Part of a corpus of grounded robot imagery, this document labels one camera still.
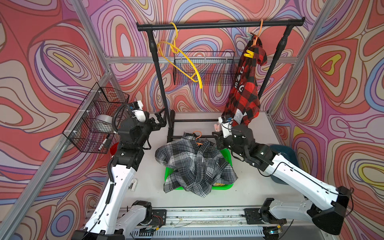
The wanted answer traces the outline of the orange hanger with grey shirt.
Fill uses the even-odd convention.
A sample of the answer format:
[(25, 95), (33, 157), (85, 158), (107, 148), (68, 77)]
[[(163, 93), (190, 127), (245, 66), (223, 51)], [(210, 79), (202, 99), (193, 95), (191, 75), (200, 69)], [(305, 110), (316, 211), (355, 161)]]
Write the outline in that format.
[(206, 141), (206, 139), (203, 138), (203, 134), (201, 131), (194, 131), (193, 135), (195, 136), (195, 143), (197, 144), (198, 147), (202, 146)]

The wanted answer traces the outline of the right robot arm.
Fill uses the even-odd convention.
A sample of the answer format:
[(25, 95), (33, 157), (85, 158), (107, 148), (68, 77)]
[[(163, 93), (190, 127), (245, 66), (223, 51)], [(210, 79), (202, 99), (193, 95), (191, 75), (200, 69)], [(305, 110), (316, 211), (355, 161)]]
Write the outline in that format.
[(264, 177), (275, 176), (300, 192), (304, 201), (285, 202), (267, 198), (259, 214), (265, 222), (291, 219), (312, 222), (323, 232), (339, 235), (352, 191), (329, 185), (292, 164), (268, 145), (256, 143), (253, 131), (245, 125), (217, 123), (213, 136), (219, 149), (229, 149), (239, 160), (258, 169)]

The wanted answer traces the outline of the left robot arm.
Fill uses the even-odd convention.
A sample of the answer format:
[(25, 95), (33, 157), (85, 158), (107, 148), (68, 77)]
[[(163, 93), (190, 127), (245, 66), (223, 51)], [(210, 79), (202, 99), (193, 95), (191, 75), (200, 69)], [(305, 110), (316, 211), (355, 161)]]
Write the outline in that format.
[(136, 201), (121, 218), (118, 217), (129, 185), (138, 171), (149, 143), (149, 136), (167, 125), (167, 109), (151, 118), (140, 101), (121, 104), (106, 123), (120, 137), (117, 151), (108, 162), (108, 185), (83, 230), (73, 233), (73, 240), (125, 240), (139, 224), (151, 222), (152, 204)]

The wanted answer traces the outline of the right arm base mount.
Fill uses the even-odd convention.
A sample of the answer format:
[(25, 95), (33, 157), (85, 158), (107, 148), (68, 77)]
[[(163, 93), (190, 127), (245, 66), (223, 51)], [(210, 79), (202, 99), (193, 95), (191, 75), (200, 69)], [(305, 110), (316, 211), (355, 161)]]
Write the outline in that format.
[(244, 209), (242, 217), (246, 219), (248, 225), (267, 224), (267, 225), (284, 225), (286, 219), (277, 219), (267, 210), (260, 208)]

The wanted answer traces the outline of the grey plaid long-sleeve shirt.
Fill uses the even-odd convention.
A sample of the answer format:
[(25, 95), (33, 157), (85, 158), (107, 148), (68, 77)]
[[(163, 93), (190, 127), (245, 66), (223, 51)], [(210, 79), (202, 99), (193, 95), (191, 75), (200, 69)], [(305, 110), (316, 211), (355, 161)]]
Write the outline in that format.
[(156, 150), (156, 161), (173, 171), (165, 179), (165, 193), (183, 188), (205, 198), (215, 184), (232, 185), (238, 179), (216, 144), (204, 140), (198, 145), (196, 138), (195, 134), (185, 133)]

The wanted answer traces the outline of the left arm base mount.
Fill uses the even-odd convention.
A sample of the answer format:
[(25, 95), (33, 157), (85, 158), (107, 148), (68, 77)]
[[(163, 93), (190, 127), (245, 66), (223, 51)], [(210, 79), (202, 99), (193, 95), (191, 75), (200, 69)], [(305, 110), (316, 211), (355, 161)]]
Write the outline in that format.
[(166, 209), (154, 209), (150, 215), (150, 219), (147, 222), (139, 223), (138, 226), (152, 226), (160, 227), (166, 224), (167, 210)]

